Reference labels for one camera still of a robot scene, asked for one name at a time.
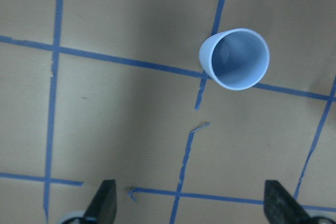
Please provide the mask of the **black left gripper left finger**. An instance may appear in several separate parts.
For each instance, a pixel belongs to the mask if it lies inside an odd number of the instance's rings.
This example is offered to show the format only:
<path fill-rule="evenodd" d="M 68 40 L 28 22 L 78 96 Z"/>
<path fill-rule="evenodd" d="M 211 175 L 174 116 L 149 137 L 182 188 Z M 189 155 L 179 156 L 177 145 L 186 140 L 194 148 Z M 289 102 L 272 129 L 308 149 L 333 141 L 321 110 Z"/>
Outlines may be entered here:
<path fill-rule="evenodd" d="M 114 223 L 117 215 L 117 189 L 114 179 L 104 180 L 82 217 L 82 223 Z"/>

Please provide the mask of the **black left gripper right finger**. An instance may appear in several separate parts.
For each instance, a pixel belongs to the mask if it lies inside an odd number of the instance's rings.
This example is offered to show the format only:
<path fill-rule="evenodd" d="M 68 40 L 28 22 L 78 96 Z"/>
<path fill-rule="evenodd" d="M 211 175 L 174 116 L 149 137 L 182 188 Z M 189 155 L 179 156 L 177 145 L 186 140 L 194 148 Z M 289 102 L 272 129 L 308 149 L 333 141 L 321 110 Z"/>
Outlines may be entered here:
<path fill-rule="evenodd" d="M 315 223 L 277 180 L 266 180 L 264 214 L 271 224 Z"/>

